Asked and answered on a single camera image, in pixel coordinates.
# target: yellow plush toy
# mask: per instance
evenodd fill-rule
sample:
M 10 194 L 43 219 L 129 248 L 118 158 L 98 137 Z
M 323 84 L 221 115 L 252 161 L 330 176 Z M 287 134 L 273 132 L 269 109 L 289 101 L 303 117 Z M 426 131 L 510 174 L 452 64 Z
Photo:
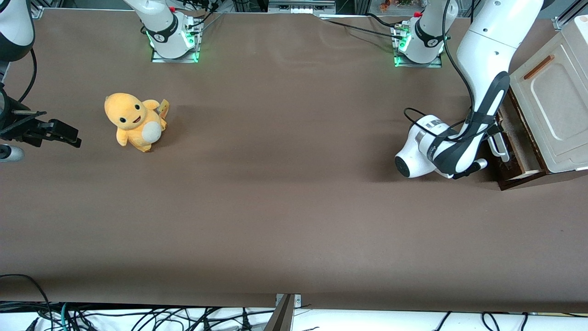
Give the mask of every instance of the yellow plush toy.
M 121 146 L 127 141 L 142 152 L 151 150 L 151 144 L 159 140 L 168 124 L 169 103 L 161 105 L 155 100 L 139 101 L 127 93 L 114 93 L 106 98 L 104 110 L 108 119 L 118 127 L 116 140 Z

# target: white lid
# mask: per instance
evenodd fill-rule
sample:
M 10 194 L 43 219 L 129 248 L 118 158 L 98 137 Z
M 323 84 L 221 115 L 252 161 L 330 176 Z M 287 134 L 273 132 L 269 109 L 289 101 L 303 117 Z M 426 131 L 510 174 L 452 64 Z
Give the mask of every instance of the white lid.
M 588 16 L 579 16 L 512 75 L 521 111 L 553 173 L 588 167 L 587 69 Z

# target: plush toy tail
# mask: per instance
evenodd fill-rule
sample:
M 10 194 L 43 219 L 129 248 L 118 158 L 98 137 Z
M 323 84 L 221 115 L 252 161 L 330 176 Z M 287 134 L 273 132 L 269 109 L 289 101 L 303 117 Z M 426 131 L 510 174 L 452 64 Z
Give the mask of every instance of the plush toy tail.
M 165 119 L 165 117 L 168 115 L 168 110 L 169 110 L 169 102 L 166 99 L 163 99 L 163 101 L 161 102 L 161 105 L 159 105 L 159 108 L 157 109 L 157 112 L 159 113 L 159 117 Z

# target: white belly patch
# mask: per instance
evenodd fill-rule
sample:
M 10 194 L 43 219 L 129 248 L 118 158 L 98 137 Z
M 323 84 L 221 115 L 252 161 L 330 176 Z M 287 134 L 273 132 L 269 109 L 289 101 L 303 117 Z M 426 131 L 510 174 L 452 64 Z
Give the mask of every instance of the white belly patch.
M 143 136 L 143 140 L 148 143 L 158 141 L 159 137 L 161 137 L 161 125 L 157 122 L 145 123 L 141 136 Z

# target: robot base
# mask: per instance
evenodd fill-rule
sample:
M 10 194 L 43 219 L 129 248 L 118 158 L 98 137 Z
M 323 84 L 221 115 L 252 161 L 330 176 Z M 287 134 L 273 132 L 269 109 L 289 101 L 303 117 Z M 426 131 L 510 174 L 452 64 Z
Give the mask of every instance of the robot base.
M 408 22 L 404 21 L 402 24 L 398 24 L 397 28 L 390 28 L 390 33 L 394 36 L 399 35 L 404 39 L 396 39 L 392 38 L 392 46 L 394 47 L 394 66 L 395 67 L 411 67 L 411 68 L 441 68 L 441 54 L 437 55 L 437 57 L 431 61 L 430 63 L 422 64 L 416 63 L 408 59 L 406 55 L 400 52 L 399 48 L 403 47 L 403 43 L 406 42 L 406 34 L 407 30 L 403 27 L 406 26 Z
M 186 42 L 190 45 L 193 45 L 183 56 L 175 59 L 168 59 L 164 58 L 159 53 L 155 51 L 153 47 L 153 43 L 151 43 L 151 48 L 153 48 L 153 54 L 151 55 L 151 62 L 155 63 L 198 63 L 200 58 L 200 45 L 202 44 L 202 30 L 204 28 L 204 23 L 201 23 L 202 19 L 200 18 L 193 18 L 191 16 L 186 17 L 186 23 L 188 25 L 195 25 L 191 29 L 186 30 L 185 38 Z

